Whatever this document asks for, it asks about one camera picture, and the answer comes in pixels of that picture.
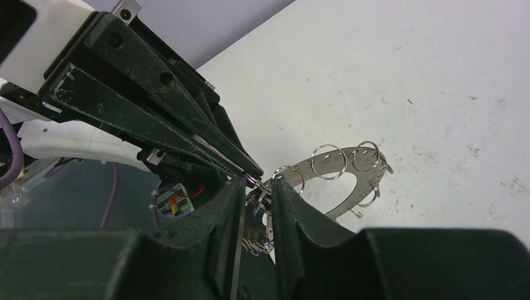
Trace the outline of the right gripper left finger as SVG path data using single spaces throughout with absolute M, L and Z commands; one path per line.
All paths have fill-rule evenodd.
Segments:
M 1 231 L 2 299 L 235 299 L 246 182 L 165 231 Z

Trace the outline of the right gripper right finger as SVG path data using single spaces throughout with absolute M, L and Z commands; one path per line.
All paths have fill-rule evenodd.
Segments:
M 272 185 L 281 299 L 528 299 L 529 251 L 493 229 L 366 228 L 354 233 Z

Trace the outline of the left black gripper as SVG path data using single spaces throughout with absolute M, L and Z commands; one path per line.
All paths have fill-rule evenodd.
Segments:
M 84 121 L 141 148 L 139 160 L 163 186 L 183 183 L 211 199 L 232 177 L 259 178 L 218 95 L 139 19 L 141 5 L 119 1 L 84 39 L 97 58 L 89 74 L 67 63 L 40 97 L 64 117 Z

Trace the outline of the silver perforated ring disc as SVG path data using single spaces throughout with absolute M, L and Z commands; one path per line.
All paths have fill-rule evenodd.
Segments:
M 277 168 L 269 179 L 250 179 L 254 189 L 246 196 L 242 246 L 255 256 L 269 254 L 274 249 L 274 181 L 286 181 L 311 204 L 316 203 L 318 189 L 325 191 L 332 198 L 317 208 L 336 221 L 348 212 L 362 218 L 362 209 L 380 198 L 383 177 L 393 173 L 394 169 L 374 142 L 363 141 L 357 146 L 343 148 L 334 144 L 318 146 L 309 158 Z

